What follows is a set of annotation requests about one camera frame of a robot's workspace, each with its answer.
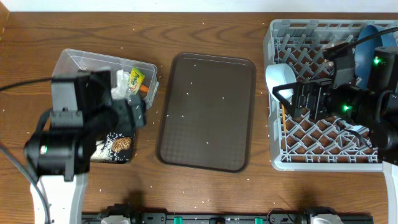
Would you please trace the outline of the white tissue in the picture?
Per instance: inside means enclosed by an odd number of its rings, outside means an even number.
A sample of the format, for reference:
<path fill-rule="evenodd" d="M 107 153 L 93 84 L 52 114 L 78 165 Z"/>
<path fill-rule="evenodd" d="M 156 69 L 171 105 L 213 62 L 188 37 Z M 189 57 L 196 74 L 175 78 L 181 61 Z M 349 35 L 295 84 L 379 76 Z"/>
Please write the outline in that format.
<path fill-rule="evenodd" d="M 114 100 L 123 99 L 126 96 L 128 89 L 130 73 L 124 70 L 118 70 L 116 72 L 116 86 L 111 89 L 111 96 Z"/>

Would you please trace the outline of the brown food scraps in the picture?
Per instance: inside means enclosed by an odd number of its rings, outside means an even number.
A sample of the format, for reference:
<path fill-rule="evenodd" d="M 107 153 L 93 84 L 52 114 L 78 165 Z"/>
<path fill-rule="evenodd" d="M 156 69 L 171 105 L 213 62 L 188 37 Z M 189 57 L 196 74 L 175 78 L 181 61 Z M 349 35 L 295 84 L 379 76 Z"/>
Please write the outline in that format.
<path fill-rule="evenodd" d="M 121 152 L 123 150 L 128 150 L 130 149 L 132 144 L 132 139 L 129 137 L 125 137 L 125 138 L 119 138 L 113 141 L 112 144 L 112 151 L 113 152 Z"/>

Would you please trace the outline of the orange carrot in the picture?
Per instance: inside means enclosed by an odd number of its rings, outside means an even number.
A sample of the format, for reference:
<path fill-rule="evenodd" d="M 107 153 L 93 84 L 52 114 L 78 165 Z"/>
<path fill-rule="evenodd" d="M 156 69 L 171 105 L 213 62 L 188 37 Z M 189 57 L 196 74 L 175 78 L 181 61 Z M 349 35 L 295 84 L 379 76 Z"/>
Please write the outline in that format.
<path fill-rule="evenodd" d="M 144 93 L 148 93 L 149 92 L 149 88 L 147 86 L 145 86 L 145 85 L 141 85 L 139 87 L 139 90 L 144 92 Z"/>

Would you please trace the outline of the light blue rice bowl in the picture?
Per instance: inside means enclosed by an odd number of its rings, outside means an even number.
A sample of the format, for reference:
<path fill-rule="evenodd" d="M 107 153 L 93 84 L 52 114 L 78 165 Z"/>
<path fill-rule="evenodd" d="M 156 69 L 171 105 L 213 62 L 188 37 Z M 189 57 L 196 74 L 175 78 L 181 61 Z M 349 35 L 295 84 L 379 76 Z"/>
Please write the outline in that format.
<path fill-rule="evenodd" d="M 279 85 L 286 85 L 296 82 L 294 71 L 285 63 L 269 65 L 265 72 L 266 85 L 273 99 L 279 101 L 272 93 L 273 88 Z"/>

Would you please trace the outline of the foil snack wrapper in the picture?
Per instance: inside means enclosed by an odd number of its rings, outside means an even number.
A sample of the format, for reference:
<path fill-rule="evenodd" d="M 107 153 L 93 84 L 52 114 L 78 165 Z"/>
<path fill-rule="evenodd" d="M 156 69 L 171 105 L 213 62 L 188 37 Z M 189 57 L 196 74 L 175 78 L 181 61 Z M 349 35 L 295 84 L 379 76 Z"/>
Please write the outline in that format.
<path fill-rule="evenodd" d="M 145 75 L 138 68 L 133 67 L 128 80 L 128 88 L 131 94 L 135 95 L 139 91 L 144 79 Z"/>

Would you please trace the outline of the white rice pile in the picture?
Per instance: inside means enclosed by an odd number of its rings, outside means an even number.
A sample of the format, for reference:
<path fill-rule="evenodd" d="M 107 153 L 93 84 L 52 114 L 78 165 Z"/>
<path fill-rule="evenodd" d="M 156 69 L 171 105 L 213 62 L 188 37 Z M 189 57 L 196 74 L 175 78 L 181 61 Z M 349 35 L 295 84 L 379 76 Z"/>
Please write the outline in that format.
<path fill-rule="evenodd" d="M 97 141 L 96 151 L 91 156 L 90 161 L 104 163 L 121 162 L 122 159 L 119 157 L 119 153 L 113 151 L 113 143 L 122 138 L 122 134 L 110 133 L 103 140 Z"/>

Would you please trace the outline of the blue plate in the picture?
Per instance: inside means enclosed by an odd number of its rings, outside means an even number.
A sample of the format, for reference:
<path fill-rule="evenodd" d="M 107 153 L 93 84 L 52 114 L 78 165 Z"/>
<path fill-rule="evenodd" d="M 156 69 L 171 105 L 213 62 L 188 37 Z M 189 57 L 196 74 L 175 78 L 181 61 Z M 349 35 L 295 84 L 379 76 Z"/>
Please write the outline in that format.
<path fill-rule="evenodd" d="M 358 44 L 354 60 L 360 89 L 397 93 L 397 42 L 392 33 Z"/>

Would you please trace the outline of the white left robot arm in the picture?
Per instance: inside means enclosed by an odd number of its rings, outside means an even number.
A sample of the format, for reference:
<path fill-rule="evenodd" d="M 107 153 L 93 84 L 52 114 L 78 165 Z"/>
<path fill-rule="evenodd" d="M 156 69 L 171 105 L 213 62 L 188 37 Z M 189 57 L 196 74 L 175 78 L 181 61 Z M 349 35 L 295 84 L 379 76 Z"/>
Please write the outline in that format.
<path fill-rule="evenodd" d="M 43 112 L 24 149 L 34 175 L 34 218 L 81 223 L 97 140 L 109 133 L 133 138 L 146 123 L 146 104 L 137 95 L 113 99 L 110 70 L 54 75 L 51 89 L 52 109 Z"/>

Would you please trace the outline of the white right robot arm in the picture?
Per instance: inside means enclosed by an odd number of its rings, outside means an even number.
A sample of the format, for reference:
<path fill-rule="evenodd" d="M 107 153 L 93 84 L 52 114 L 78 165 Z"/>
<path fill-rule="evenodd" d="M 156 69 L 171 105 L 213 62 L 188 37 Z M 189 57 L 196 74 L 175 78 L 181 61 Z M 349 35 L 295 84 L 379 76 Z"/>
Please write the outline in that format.
<path fill-rule="evenodd" d="M 397 48 L 375 49 L 365 90 L 351 84 L 355 62 L 350 46 L 332 47 L 323 55 L 334 67 L 331 78 L 279 85 L 272 93 L 291 116 L 307 109 L 313 120 L 337 116 L 369 129 L 386 180 L 388 222 L 397 223 Z"/>

